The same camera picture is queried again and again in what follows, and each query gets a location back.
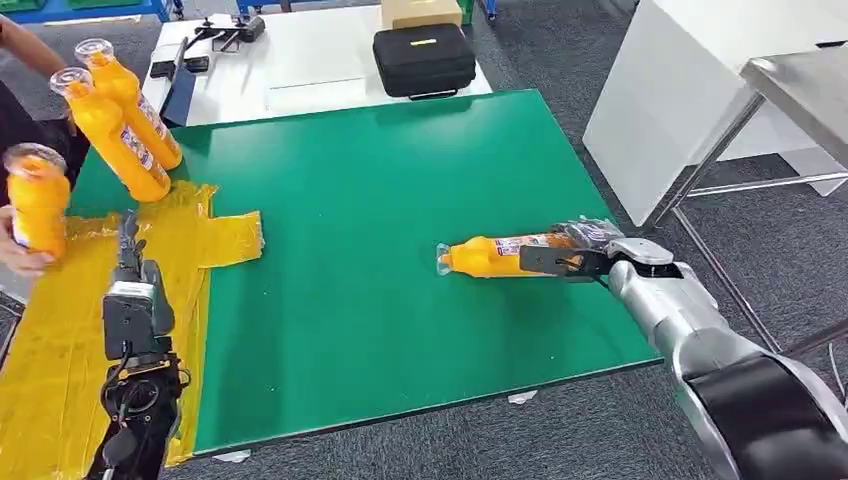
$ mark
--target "plastic bottle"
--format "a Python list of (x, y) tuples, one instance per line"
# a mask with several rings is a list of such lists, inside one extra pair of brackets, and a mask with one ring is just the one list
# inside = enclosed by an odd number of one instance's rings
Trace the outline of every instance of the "plastic bottle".
[(518, 250), (522, 245), (540, 247), (571, 247), (568, 236), (558, 233), (540, 233), (519, 237), (474, 237), (465, 243), (449, 247), (436, 247), (439, 274), (461, 272), (472, 277), (537, 277), (543, 275), (526, 272), (518, 267)]
[(91, 74), (76, 67), (50, 77), (50, 88), (67, 100), (74, 122), (139, 202), (155, 202), (171, 179), (123, 120), (121, 108), (95, 91)]
[(7, 190), (15, 208), (15, 241), (59, 260), (65, 255), (65, 209), (71, 200), (65, 159), (44, 145), (21, 143), (6, 151), (3, 164), (9, 171)]
[(94, 77), (94, 87), (124, 112), (124, 120), (165, 170), (176, 168), (182, 150), (165, 127), (159, 113), (144, 95), (138, 78), (115, 58), (112, 44), (102, 38), (83, 40), (74, 49)]
[[(623, 237), (609, 220), (581, 217), (557, 223), (547, 233), (504, 238), (474, 237), (453, 247), (440, 243), (436, 247), (436, 268), (440, 275), (461, 272), (484, 278), (544, 276), (519, 268), (518, 253), (522, 245), (600, 250), (611, 240)], [(576, 255), (570, 261), (578, 265), (581, 258)]]

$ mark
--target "stainless steel table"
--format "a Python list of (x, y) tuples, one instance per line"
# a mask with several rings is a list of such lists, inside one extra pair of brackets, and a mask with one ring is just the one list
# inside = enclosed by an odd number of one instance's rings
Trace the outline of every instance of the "stainless steel table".
[[(834, 160), (848, 167), (848, 48), (830, 47), (812, 52), (752, 58), (742, 69), (749, 97), (745, 107), (730, 119), (715, 145), (707, 152), (695, 171), (674, 193), (671, 200), (658, 208), (646, 223), (655, 227), (671, 213), (695, 242), (745, 318), (772, 351), (783, 350), (771, 335), (739, 288), (730, 279), (718, 257), (680, 209), (685, 198), (717, 195), (728, 192), (756, 190), (798, 183), (813, 183), (848, 178), (848, 172), (806, 175), (775, 180), (695, 188), (710, 168), (739, 134), (754, 113), (768, 100), (795, 122)], [(848, 319), (824, 329), (786, 349), (789, 354), (801, 354), (848, 332)]]

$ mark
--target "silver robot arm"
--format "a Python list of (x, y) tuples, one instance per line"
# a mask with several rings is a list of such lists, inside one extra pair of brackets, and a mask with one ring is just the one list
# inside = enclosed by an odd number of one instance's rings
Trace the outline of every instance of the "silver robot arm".
[(608, 275), (612, 295), (665, 358), (676, 402), (722, 478), (848, 479), (848, 414), (833, 392), (804, 364), (731, 330), (692, 268), (671, 252), (616, 238), (601, 250), (522, 247), (520, 255), (527, 270)]

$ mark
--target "yellow plastic wrap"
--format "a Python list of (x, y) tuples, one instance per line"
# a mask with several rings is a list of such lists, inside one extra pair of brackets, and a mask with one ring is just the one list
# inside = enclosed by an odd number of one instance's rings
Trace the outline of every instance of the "yellow plastic wrap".
[[(139, 209), (144, 258), (159, 263), (174, 309), (171, 334), (192, 374), (180, 398), (182, 422), (168, 465), (191, 456), (203, 379), (209, 298), (207, 267), (258, 258), (258, 212), (210, 219), (215, 187), (177, 182), (162, 201)], [(119, 216), (67, 219), (68, 253), (35, 285), (0, 371), (0, 479), (78, 479), (88, 471), (108, 418), (99, 389), (101, 301), (117, 259)]]

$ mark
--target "human hand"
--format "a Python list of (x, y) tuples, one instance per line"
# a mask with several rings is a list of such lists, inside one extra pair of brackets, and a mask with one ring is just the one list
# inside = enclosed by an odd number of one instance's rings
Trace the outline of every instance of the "human hand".
[(26, 277), (39, 277), (44, 267), (53, 261), (46, 253), (29, 253), (12, 238), (12, 217), (15, 208), (6, 205), (0, 208), (0, 261), (13, 272)]

